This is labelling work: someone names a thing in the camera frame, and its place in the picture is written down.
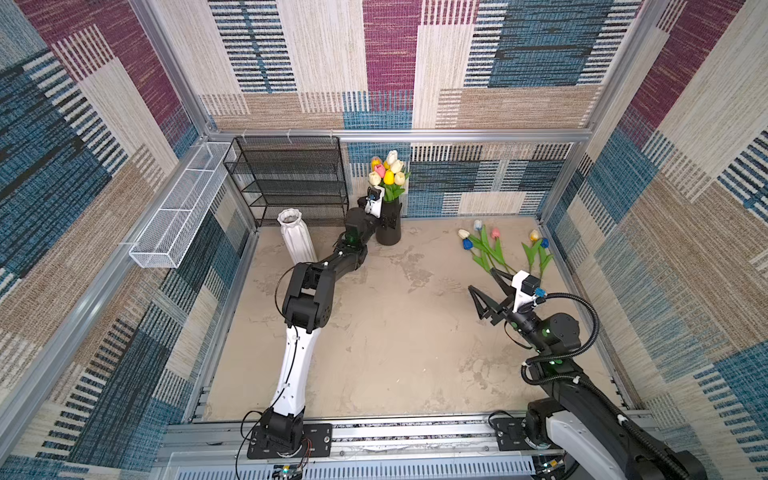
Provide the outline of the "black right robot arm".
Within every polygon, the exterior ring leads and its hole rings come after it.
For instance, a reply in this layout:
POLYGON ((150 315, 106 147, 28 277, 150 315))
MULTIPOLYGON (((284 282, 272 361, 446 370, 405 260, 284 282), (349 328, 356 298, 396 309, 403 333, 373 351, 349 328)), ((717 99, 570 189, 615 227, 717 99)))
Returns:
POLYGON ((539 278, 490 271, 505 297, 496 301, 475 286, 468 292, 481 320, 511 326, 534 351, 521 364, 522 380, 546 396, 529 403, 524 422, 534 448, 556 445, 594 479, 704 479, 703 463, 687 450, 675 451, 641 428, 598 388, 576 357, 587 352, 600 332, 595 308, 571 294, 546 293, 539 278), (591 320, 588 339, 571 315, 540 318, 536 309, 549 300, 581 305, 591 320))

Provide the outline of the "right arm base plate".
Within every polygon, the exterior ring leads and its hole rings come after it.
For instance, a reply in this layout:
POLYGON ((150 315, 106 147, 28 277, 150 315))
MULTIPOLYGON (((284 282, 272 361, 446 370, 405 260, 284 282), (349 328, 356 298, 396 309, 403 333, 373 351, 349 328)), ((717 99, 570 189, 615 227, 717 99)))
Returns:
POLYGON ((518 417, 493 416, 488 419, 495 433, 498 449, 503 452, 546 450, 550 443, 535 443, 525 432, 524 420, 518 417))

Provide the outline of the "white ribbed ceramic vase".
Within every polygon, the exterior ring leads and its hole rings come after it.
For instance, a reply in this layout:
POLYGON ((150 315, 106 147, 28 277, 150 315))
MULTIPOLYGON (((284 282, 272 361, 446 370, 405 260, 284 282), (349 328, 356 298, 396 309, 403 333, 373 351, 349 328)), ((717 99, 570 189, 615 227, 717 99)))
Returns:
POLYGON ((277 220, 293 263, 317 262, 316 251, 302 213, 296 208, 288 208, 278 214, 277 220))

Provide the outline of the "black cylindrical vase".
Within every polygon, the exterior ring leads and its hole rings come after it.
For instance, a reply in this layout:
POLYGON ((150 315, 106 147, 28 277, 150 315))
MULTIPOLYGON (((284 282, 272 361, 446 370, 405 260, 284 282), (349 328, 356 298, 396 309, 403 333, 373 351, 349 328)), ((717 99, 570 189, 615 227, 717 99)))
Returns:
POLYGON ((376 240, 380 245, 392 246, 400 241, 401 211, 402 204, 399 199, 382 203, 380 223, 376 230, 376 240))

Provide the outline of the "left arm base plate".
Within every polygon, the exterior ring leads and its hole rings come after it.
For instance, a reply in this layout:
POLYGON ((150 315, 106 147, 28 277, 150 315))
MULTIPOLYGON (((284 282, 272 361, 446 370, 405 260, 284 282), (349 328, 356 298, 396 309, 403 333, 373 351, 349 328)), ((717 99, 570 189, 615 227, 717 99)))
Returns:
POLYGON ((275 433, 259 425, 248 442, 246 456, 249 460, 325 458, 330 456, 332 439, 331 423, 303 424, 285 432, 278 429, 275 433))

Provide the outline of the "light pink tulip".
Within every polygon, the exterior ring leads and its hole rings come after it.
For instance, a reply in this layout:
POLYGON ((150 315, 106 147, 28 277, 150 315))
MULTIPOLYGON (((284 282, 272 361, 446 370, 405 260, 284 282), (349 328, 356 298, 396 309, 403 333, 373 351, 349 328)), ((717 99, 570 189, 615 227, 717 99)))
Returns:
POLYGON ((405 184, 409 178, 409 173, 406 172, 406 163, 398 160, 393 164, 393 198, 397 199, 405 192, 405 184))

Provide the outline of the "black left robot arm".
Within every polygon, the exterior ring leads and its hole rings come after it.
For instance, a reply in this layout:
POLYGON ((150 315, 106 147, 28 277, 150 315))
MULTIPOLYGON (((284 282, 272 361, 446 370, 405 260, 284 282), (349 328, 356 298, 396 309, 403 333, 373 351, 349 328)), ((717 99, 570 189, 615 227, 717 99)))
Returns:
POLYGON ((331 317, 336 281, 361 267, 379 224, 378 217, 352 208, 333 252, 322 260, 293 267, 280 308, 287 341, 279 383, 253 428, 252 447, 287 456, 303 446, 306 385, 316 341, 331 317))

